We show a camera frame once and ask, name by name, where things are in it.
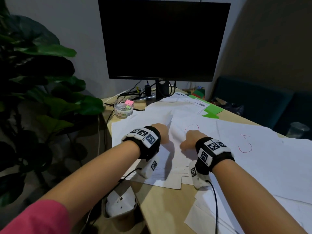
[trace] black wristband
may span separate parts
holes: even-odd
[[[158,139],[153,143],[153,145],[150,148],[147,148],[141,140],[136,139],[135,137],[126,137],[123,141],[131,140],[131,141],[135,142],[140,148],[139,159],[150,160],[152,157],[154,157],[159,152],[161,136],[160,136],[159,131],[153,126],[145,126],[144,128],[153,131],[158,137]]]
[[[213,138],[211,138],[211,137],[204,137],[204,138],[199,139],[199,140],[196,142],[196,144],[195,144],[196,152],[198,153],[199,150],[200,150],[201,148],[203,148],[204,146],[206,146],[206,145],[204,145],[204,143],[207,142],[207,141],[209,141],[209,140],[211,140],[211,139],[213,139]],[[231,159],[231,160],[235,161],[235,159],[234,159],[234,157],[232,156],[232,153],[231,153],[231,152],[223,152],[223,153],[221,153],[221,154],[219,154],[219,155],[213,156],[212,162],[211,162],[210,166],[208,167],[209,172],[212,172],[214,166],[217,165],[219,162],[225,160],[225,159]],[[197,166],[196,166],[196,170],[197,170],[197,169],[200,169],[202,172],[204,172],[204,173],[201,173],[201,174],[207,175],[208,173],[205,172],[205,169],[204,169],[204,166],[203,166],[203,165],[205,165],[205,163],[204,163],[203,161],[199,162],[199,160],[201,160],[201,159],[199,158],[199,159],[197,160],[197,163],[196,163],[196,165],[197,165]]]

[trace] clear round plastic container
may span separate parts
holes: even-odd
[[[119,118],[126,118],[133,113],[134,103],[126,98],[116,100],[114,105],[115,115]]]
[[[291,127],[289,128],[286,136],[288,138],[296,138],[299,139],[303,136],[303,134],[307,131],[309,131],[310,128],[306,126],[305,124],[302,124],[300,122],[292,122]]]

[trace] pink sticky note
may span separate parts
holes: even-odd
[[[134,101],[126,100],[124,103],[125,103],[126,105],[128,105],[128,106],[132,106],[132,104],[134,103]]]

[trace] person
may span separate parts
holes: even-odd
[[[168,128],[162,124],[149,127],[158,134],[160,144],[169,142]],[[207,137],[190,130],[181,150],[195,149]],[[125,140],[72,173],[37,202],[12,220],[0,234],[61,233],[71,228],[143,155],[135,140]],[[211,170],[243,231],[248,233],[306,233],[278,201],[232,159],[223,159]]]

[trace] wristband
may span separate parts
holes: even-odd
[[[225,159],[235,161],[231,149],[220,140],[211,137],[201,138],[197,141],[195,147],[198,157],[208,166],[209,172],[212,172],[214,166]]]
[[[127,140],[131,140],[139,146],[139,159],[149,160],[158,153],[161,136],[155,127],[145,126],[131,131],[122,138],[122,141]]]

